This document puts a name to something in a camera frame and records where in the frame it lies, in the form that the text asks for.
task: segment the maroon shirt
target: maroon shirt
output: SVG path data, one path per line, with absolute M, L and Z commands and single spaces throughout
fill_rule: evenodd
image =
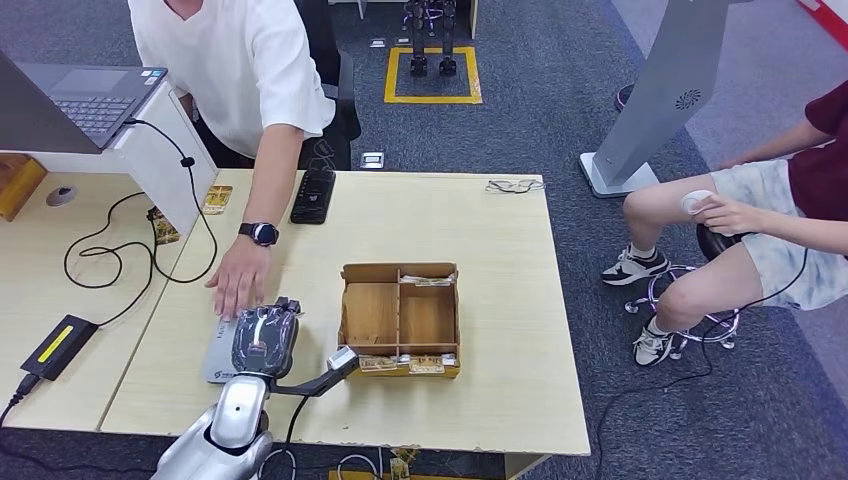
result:
M 789 161 L 795 205 L 809 218 L 848 222 L 848 82 L 810 102 L 806 114 L 814 127 L 835 139 Z

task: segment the cardboard box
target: cardboard box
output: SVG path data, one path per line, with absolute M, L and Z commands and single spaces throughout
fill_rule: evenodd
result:
M 363 357 L 356 374 L 456 377 L 458 277 L 453 263 L 345 265 L 338 341 Z M 364 371 L 367 357 L 384 368 Z
M 34 158 L 0 154 L 0 217 L 11 222 L 47 176 Z

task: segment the black and white sneaker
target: black and white sneaker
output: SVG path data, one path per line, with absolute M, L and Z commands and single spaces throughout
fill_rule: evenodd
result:
M 648 326 L 645 325 L 642 328 L 642 335 L 633 342 L 633 359 L 636 364 L 640 367 L 650 367 L 665 360 L 671 353 L 673 338 L 673 333 L 657 335 L 648 330 Z
M 630 247 L 618 256 L 618 263 L 604 270 L 601 281 L 607 285 L 630 285 L 636 280 L 653 277 L 668 271 L 669 263 L 659 250 L 651 258 L 641 258 L 630 253 Z

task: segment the hand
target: hand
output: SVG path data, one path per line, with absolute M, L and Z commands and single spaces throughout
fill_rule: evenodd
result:
M 696 203 L 694 208 L 703 209 L 695 215 L 695 221 L 726 236 L 762 232 L 769 216 L 774 214 L 716 194 Z
M 206 282 L 207 288 L 217 288 L 215 314 L 230 321 L 241 309 L 261 304 L 270 267 L 271 249 L 239 235 Z

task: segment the laptop keyboard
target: laptop keyboard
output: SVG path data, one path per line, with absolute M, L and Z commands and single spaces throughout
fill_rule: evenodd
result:
M 96 135 L 107 133 L 124 112 L 130 108 L 135 97 L 56 97 L 51 96 L 84 133 Z

